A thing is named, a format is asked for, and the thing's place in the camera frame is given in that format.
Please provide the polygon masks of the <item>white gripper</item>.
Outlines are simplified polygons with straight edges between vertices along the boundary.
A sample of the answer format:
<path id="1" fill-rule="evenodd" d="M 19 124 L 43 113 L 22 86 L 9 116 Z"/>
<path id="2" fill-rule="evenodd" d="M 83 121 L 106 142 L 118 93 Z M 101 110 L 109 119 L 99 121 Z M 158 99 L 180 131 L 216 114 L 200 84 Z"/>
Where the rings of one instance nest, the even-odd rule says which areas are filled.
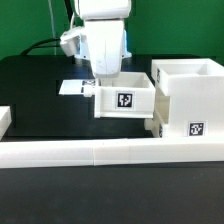
<path id="1" fill-rule="evenodd" d="M 117 77 L 121 70 L 124 21 L 86 21 L 85 30 L 93 75 Z"/>

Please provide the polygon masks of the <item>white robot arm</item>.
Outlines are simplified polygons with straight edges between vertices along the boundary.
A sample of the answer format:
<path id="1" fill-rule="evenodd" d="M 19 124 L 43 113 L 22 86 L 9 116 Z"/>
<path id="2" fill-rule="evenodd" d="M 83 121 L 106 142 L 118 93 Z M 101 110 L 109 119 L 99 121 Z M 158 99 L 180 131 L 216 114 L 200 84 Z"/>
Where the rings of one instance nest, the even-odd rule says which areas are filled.
<path id="1" fill-rule="evenodd" d="M 114 78 L 121 71 L 125 44 L 124 20 L 131 0 L 76 0 L 75 10 L 84 21 L 92 73 L 96 78 Z"/>

